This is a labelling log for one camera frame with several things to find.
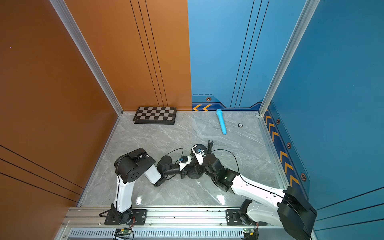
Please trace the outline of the black round stand base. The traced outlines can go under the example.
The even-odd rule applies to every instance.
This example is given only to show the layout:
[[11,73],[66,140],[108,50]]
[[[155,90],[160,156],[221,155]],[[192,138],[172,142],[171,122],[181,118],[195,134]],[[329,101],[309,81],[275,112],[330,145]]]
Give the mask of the black round stand base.
[[190,167],[188,169],[187,176],[190,179],[197,180],[201,178],[205,174],[205,167],[203,166],[195,166],[195,167]]

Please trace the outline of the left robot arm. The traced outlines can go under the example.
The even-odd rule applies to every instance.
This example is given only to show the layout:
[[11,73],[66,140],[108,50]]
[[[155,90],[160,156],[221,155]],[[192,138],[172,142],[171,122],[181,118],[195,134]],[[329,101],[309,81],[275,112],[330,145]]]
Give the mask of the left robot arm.
[[120,225],[132,225],[132,194],[136,180],[142,175],[158,187],[175,175],[187,175],[187,166],[191,163],[190,156],[181,156],[173,163],[168,155],[156,163],[142,148],[120,156],[114,163],[117,176],[117,193],[111,207],[114,220]]

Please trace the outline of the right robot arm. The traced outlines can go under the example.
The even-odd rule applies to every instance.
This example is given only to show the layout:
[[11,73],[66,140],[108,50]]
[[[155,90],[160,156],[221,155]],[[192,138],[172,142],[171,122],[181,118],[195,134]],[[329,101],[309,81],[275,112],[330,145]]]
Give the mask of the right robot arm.
[[213,153],[193,156],[217,187],[246,198],[239,215],[247,225],[261,221],[283,227],[296,240],[312,238],[317,211],[298,189],[277,189],[251,181],[225,168]]

